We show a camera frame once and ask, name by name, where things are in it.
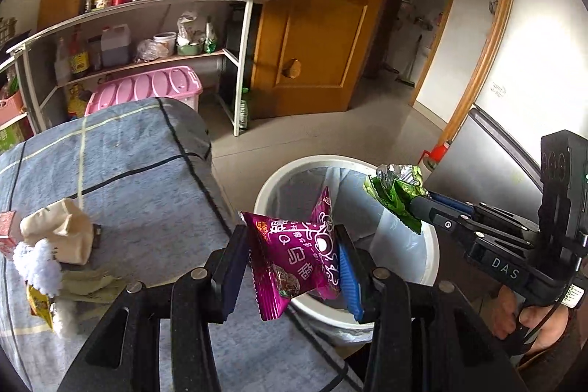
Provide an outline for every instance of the plastic storage box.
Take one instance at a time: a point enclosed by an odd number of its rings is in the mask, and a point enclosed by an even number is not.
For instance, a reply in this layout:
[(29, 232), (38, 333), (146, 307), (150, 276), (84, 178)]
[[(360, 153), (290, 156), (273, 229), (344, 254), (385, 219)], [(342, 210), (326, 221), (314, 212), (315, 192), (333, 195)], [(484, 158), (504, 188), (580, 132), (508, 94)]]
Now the plastic storage box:
[(151, 70), (100, 85), (87, 103), (85, 116), (111, 105), (152, 97), (175, 98), (198, 111), (201, 93), (200, 80), (186, 65)]
[(126, 24), (105, 27), (100, 40), (102, 65), (116, 67), (130, 62), (130, 29)]

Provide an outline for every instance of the red box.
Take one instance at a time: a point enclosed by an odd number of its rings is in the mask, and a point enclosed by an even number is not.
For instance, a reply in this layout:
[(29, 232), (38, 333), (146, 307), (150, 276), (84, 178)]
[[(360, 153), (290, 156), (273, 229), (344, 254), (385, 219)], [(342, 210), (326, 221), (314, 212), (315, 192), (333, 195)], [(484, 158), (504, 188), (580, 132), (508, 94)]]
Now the red box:
[(12, 261), (14, 248), (22, 241), (21, 218), (16, 211), (0, 213), (0, 251)]

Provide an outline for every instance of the metal shelf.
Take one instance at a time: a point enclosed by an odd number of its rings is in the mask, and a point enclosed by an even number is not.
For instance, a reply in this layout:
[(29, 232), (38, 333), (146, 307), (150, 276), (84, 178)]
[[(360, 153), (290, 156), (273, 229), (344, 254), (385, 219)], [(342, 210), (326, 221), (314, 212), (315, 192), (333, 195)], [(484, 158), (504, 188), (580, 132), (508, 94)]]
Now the metal shelf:
[(190, 2), (247, 2), (252, 1), (254, 4), (263, 4), (267, 1), (271, 0), (141, 0), (141, 1), (134, 1), (134, 2), (127, 2), (126, 4), (121, 4), (119, 6), (112, 6), (106, 7), (104, 9), (95, 9), (87, 14), (78, 15), (77, 17), (72, 17), (71, 19), (64, 20), (59, 24), (55, 24), (54, 26), (47, 27), (47, 29), (42, 30), (41, 32), (37, 32), (32, 36), (26, 38), (22, 42), (12, 46), (10, 49), (7, 50), (7, 53), (12, 54), (23, 50), (27, 45), (32, 44), (34, 41), (43, 39), (44, 37), (50, 36), (59, 32), (63, 29), (67, 29), (68, 27), (72, 27), (75, 24), (82, 24), (84, 22), (88, 22), (94, 19), (100, 19), (101, 17), (106, 17), (107, 15), (118, 14), (120, 12), (127, 12), (135, 9), (142, 9), (145, 7), (161, 5), (165, 6), (167, 4), (182, 4), (182, 3), (190, 3)]
[[(200, 54), (200, 55), (175, 55), (172, 57), (166, 57), (157, 59), (153, 62), (144, 62), (142, 64), (130, 64), (124, 65), (118, 68), (111, 68), (111, 69), (103, 69), (99, 72), (96, 72), (90, 76), (83, 77), (83, 79), (76, 79), (69, 81), (63, 85), (55, 86), (51, 89), (49, 94), (39, 102), (37, 98), (37, 92), (34, 86), (34, 80), (31, 70), (31, 61), (29, 56), (31, 55), (31, 46), (39, 39), (43, 39), (50, 35), (54, 35), (61, 30), (67, 29), (68, 27), (72, 27), (75, 24), (81, 24), (87, 21), (95, 20), (101, 17), (106, 17), (108, 15), (118, 14), (119, 12), (126, 12), (134, 9), (140, 9), (150, 6), (170, 6), (172, 4), (181, 4), (181, 3), (194, 3), (194, 2), (244, 2), (245, 3), (245, 12), (243, 15), (243, 27), (241, 30), (241, 39), (240, 39), (240, 46), (239, 46), (239, 57), (233, 55), (227, 49), (222, 49), (221, 51), (213, 52), (212, 54)], [(55, 26), (48, 27), (41, 32), (38, 32), (29, 38), (25, 39), (24, 41), (16, 44), (15, 46), (11, 47), (7, 52), (12, 54), (12, 57), (7, 61), (0, 65), (0, 68), (7, 67), (11, 62), (14, 62), (16, 58), (22, 57), (22, 67), (24, 70), (24, 75), (18, 69), (17, 65), (17, 75), (19, 79), (19, 84), (21, 87), (25, 86), (26, 89), (29, 91), (31, 96), (31, 105), (28, 105), (28, 112), (29, 112), (29, 121), (31, 122), (31, 126), (35, 129), (36, 133), (43, 132), (47, 129), (47, 125), (45, 122), (45, 118), (43, 117), (42, 110), (45, 108), (51, 99), (51, 97), (55, 94), (55, 92), (66, 85), (75, 84), (77, 82), (83, 82), (83, 80), (92, 79), (93, 77), (104, 76), (109, 73), (120, 72), (124, 70), (129, 70), (135, 67), (142, 67), (144, 65), (150, 64), (160, 64), (164, 62), (172, 62), (178, 61), (181, 59), (190, 59), (190, 58), (197, 58), (197, 57), (207, 57), (210, 55), (225, 55), (233, 64), (237, 67), (237, 78), (236, 78), (236, 85), (235, 85), (235, 100), (234, 105), (235, 108), (233, 111), (230, 111), (230, 108), (221, 101), (219, 101), (223, 107), (223, 110), (229, 116), (231, 123), (233, 124), (233, 135), (239, 136), (239, 106), (241, 102), (241, 91), (243, 89), (243, 77), (245, 74), (245, 57), (246, 57), (246, 50), (247, 50), (247, 41), (249, 37), (249, 27), (251, 25), (251, 15), (253, 12), (253, 5), (254, 4), (261, 4), (271, 0), (142, 0), (136, 1), (131, 3), (122, 4), (120, 6), (112, 6), (100, 10), (95, 10), (89, 12), (87, 14), (79, 15), (78, 17), (74, 17), (63, 21), (60, 24), (55, 24)]]
[(156, 65), (156, 64), (165, 64), (167, 62), (174, 62), (176, 60), (183, 60), (183, 59), (187, 60), (190, 58), (213, 57), (214, 55), (224, 55), (224, 52), (222, 50), (218, 50), (218, 51), (212, 52), (210, 54), (170, 55), (169, 57), (156, 58), (155, 60), (152, 60), (151, 62), (140, 62), (138, 64), (127, 64), (127, 65), (120, 65), (119, 67), (103, 68), (102, 70), (99, 70), (98, 72), (94, 72), (93, 74), (82, 77), (81, 79), (73, 79), (73, 80), (70, 80), (69, 82), (66, 82), (65, 84), (57, 85), (57, 88), (65, 87), (67, 85), (77, 84), (79, 82), (83, 82), (84, 80), (94, 79), (95, 77), (101, 77), (101, 76), (107, 75), (107, 74), (114, 74), (116, 72), (122, 72), (124, 70), (131, 70), (131, 69), (137, 68), (137, 67), (145, 67), (145, 66)]

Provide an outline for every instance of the wooden door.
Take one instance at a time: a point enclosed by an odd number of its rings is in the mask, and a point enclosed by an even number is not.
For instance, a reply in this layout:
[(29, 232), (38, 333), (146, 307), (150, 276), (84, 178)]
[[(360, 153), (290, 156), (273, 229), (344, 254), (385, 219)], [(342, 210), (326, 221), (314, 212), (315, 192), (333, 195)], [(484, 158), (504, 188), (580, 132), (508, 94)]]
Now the wooden door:
[(256, 118), (346, 110), (383, 0), (277, 0), (259, 25)]

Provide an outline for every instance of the white fluffy toy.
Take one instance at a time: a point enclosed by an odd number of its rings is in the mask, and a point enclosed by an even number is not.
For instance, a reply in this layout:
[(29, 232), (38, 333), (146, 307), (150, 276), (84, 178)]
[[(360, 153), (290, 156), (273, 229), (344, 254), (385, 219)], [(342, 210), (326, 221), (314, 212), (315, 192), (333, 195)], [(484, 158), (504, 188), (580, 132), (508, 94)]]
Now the white fluffy toy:
[(41, 294), (54, 298), (61, 289), (61, 265), (55, 260), (53, 246), (47, 238), (30, 246), (17, 244), (12, 258), (18, 274)]
[(14, 250), (12, 260), (18, 274), (28, 284), (41, 294), (54, 299), (50, 309), (53, 331), (62, 338), (75, 335), (75, 302), (58, 297), (63, 274), (49, 240), (42, 239), (34, 246), (20, 242)]

